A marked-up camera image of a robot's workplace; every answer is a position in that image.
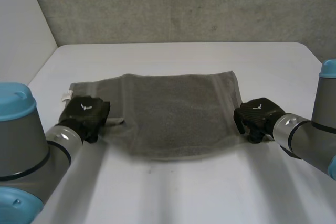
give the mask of gray towel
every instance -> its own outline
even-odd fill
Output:
[[[73,96],[111,103],[103,139],[132,156],[176,160],[214,155],[246,140],[233,112],[241,104],[233,72],[136,76],[73,83]]]

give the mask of black ring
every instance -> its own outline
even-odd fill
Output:
[[[25,170],[24,172],[9,175],[9,176],[5,176],[5,177],[0,177],[0,181],[10,181],[10,180],[15,180],[15,179],[27,176],[27,175],[39,170],[42,166],[44,166],[48,162],[49,158],[50,158],[50,150],[48,149],[47,155],[45,156],[45,158],[42,159],[42,161],[40,163],[38,163],[37,165],[35,165],[34,167],[32,167],[28,170]]]
[[[335,128],[324,126],[324,125],[316,123],[316,122],[311,122],[311,125],[314,128],[317,128],[319,130],[326,131],[326,132],[329,132],[329,133],[332,133],[332,134],[336,134],[336,129]]]
[[[293,136],[294,136],[295,131],[296,131],[301,125],[303,125],[303,124],[305,124],[305,123],[309,123],[309,122],[310,122],[310,121],[307,120],[307,121],[302,121],[301,123],[298,123],[298,124],[294,127],[294,129],[290,132],[289,137],[288,137],[288,147],[289,147],[289,149],[290,149],[291,152],[293,152],[293,150],[292,150],[292,138],[293,138]]]
[[[56,142],[54,142],[54,141],[47,141],[48,142],[48,144],[50,144],[50,145],[52,145],[52,146],[54,146],[54,147],[57,147],[57,148],[59,148],[61,151],[63,151],[64,152],[64,154],[67,156],[67,158],[68,158],[68,161],[69,161],[69,166],[71,165],[71,156],[70,156],[70,153],[67,151],[67,149],[65,149],[62,145],[60,145],[60,144],[58,144],[58,143],[56,143]]]

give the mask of table surface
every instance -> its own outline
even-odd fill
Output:
[[[211,74],[233,70],[243,101],[267,97],[311,118],[321,63],[302,44],[180,43],[67,45],[30,88],[44,130],[70,84],[125,73]],[[136,162],[104,143],[85,143],[38,223],[335,223],[336,183],[276,143],[222,156]]]

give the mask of towel label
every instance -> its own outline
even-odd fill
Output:
[[[68,92],[64,93],[62,95],[62,102],[67,101],[67,100],[71,100],[72,93],[73,93],[72,90],[68,90]]]

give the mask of white wall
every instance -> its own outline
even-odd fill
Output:
[[[28,84],[56,50],[37,0],[0,0],[0,81]]]

